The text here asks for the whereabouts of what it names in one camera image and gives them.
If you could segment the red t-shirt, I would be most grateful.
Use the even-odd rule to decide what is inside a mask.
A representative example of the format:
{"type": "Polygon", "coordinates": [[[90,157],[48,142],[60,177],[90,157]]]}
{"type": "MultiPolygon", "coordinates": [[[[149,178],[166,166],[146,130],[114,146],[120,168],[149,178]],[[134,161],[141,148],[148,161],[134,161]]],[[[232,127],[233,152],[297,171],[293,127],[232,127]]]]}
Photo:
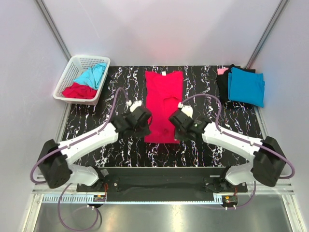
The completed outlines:
{"type": "Polygon", "coordinates": [[[183,96],[183,72],[174,71],[166,75],[146,71],[146,108],[152,113],[151,134],[146,143],[179,144],[174,138],[175,127],[169,117],[178,109],[183,96]]]}

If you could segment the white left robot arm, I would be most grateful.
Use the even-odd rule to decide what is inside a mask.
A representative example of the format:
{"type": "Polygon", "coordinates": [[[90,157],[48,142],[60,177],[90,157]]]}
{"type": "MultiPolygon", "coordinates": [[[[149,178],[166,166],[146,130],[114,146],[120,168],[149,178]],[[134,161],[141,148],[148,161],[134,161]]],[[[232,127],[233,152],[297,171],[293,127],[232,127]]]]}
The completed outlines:
{"type": "Polygon", "coordinates": [[[116,115],[104,125],[71,140],[55,143],[47,141],[39,156],[39,169],[50,189],[65,184],[81,184],[93,191],[104,187],[104,178],[94,167],[75,164],[88,153],[131,136],[144,137],[150,134],[152,114],[141,101],[134,102],[129,111],[116,115]]]}

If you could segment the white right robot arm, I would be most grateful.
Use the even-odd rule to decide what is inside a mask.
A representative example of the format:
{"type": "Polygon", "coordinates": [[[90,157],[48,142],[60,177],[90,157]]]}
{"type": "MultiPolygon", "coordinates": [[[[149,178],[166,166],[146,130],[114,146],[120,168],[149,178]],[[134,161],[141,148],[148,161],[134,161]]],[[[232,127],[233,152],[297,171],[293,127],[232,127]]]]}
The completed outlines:
{"type": "Polygon", "coordinates": [[[200,140],[216,145],[245,158],[248,163],[227,167],[219,186],[223,191],[231,191],[236,185],[247,181],[274,187],[286,165],[286,157],[276,139],[268,136],[262,140],[241,135],[216,125],[204,116],[192,118],[193,109],[184,106],[170,117],[178,140],[200,140]]]}

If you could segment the folded black t-shirt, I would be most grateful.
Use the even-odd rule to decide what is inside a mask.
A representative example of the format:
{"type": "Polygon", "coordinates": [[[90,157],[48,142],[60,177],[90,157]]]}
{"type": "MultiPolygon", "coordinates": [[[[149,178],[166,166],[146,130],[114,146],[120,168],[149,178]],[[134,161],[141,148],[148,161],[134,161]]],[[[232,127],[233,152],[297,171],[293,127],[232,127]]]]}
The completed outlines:
{"type": "Polygon", "coordinates": [[[255,69],[244,69],[240,66],[235,66],[234,64],[229,65],[227,68],[229,68],[227,71],[224,72],[223,75],[217,75],[216,83],[219,89],[219,100],[222,104],[225,102],[228,102],[228,74],[231,72],[231,68],[236,67],[239,70],[249,72],[249,73],[255,73],[255,69]]]}

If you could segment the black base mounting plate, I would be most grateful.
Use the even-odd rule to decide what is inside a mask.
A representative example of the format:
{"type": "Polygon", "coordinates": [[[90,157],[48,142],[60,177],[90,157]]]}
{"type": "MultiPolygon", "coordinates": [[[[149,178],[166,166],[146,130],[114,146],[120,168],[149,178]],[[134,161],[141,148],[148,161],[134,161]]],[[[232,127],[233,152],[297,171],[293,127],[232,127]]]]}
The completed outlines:
{"type": "Polygon", "coordinates": [[[246,184],[236,188],[219,185],[225,168],[125,168],[99,169],[99,184],[77,186],[78,192],[107,193],[108,203],[221,204],[223,194],[246,193],[246,184]]]}

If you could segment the light blue shirt in basket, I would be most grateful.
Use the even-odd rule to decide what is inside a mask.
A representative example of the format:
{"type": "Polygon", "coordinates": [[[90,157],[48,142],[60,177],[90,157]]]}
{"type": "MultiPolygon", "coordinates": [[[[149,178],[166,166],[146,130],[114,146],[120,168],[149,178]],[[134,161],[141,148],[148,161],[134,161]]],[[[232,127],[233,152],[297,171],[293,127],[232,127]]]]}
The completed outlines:
{"type": "Polygon", "coordinates": [[[106,63],[96,64],[83,72],[74,82],[98,90],[106,68],[106,63]]]}

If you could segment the folded pink t-shirt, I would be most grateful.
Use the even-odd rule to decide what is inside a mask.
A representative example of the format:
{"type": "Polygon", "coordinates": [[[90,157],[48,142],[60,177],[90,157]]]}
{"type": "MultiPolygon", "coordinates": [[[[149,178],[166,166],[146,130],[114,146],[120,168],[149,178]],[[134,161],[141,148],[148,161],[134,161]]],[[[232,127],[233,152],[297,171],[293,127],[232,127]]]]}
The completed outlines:
{"type": "Polygon", "coordinates": [[[227,71],[229,68],[218,68],[217,69],[217,74],[218,75],[223,75],[225,71],[227,71]]]}

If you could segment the red shirt in basket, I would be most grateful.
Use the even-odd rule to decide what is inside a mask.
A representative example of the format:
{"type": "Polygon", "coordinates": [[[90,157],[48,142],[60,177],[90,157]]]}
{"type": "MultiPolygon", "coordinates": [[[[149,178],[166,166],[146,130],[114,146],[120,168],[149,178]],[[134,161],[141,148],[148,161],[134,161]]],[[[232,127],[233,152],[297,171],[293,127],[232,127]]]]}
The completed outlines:
{"type": "Polygon", "coordinates": [[[95,97],[97,90],[87,86],[73,83],[72,86],[65,88],[62,94],[66,98],[75,99],[92,99],[95,97]]]}

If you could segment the white plastic laundry basket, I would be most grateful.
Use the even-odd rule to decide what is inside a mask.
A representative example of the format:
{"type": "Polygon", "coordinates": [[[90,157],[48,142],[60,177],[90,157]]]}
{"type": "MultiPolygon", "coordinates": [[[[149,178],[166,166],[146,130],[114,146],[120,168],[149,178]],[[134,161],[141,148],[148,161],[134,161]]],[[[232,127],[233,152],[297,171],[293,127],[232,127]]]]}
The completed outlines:
{"type": "Polygon", "coordinates": [[[101,56],[90,56],[90,55],[76,55],[70,58],[68,61],[66,68],[64,69],[57,86],[54,90],[53,97],[57,100],[64,101],[70,104],[82,104],[82,105],[97,105],[100,94],[102,92],[107,74],[108,69],[111,64],[111,59],[108,57],[101,57],[101,56]],[[80,98],[67,98],[64,97],[62,91],[65,88],[70,87],[73,85],[73,81],[77,79],[80,75],[82,75],[88,68],[95,66],[99,63],[105,63],[107,65],[105,72],[102,75],[102,81],[99,85],[97,93],[94,98],[92,99],[80,99],[80,98]]]}

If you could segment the folded blue t-shirt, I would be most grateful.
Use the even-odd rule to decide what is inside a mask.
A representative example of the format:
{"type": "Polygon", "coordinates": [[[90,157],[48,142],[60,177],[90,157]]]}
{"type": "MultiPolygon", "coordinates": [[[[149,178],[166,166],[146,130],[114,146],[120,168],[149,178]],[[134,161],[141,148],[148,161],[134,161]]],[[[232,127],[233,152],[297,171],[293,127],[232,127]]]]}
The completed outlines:
{"type": "Polygon", "coordinates": [[[232,67],[228,73],[228,99],[264,107],[265,82],[262,73],[232,67]]]}

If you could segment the aluminium frame rail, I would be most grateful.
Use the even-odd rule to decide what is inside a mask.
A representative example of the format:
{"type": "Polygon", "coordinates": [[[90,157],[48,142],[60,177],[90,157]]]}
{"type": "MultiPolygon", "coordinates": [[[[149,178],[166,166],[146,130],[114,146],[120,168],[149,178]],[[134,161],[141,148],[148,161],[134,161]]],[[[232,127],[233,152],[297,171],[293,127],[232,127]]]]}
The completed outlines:
{"type": "MultiPolygon", "coordinates": [[[[238,187],[237,196],[253,196],[257,195],[293,195],[293,187],[289,180],[280,180],[279,183],[271,188],[263,186],[260,183],[249,183],[245,186],[247,190],[245,192],[240,191],[238,187]]],[[[223,204],[225,196],[231,196],[232,192],[221,193],[205,193],[202,197],[194,197],[191,200],[190,196],[185,193],[187,190],[176,190],[172,193],[171,197],[167,195],[157,197],[155,199],[151,196],[138,196],[136,200],[130,197],[128,200],[116,199],[115,193],[112,192],[112,188],[109,187],[107,191],[81,191],[81,186],[76,184],[66,184],[56,189],[49,189],[46,184],[35,185],[32,194],[42,195],[42,201],[45,203],[86,203],[86,204],[184,204],[184,205],[219,205],[223,204]]]]}

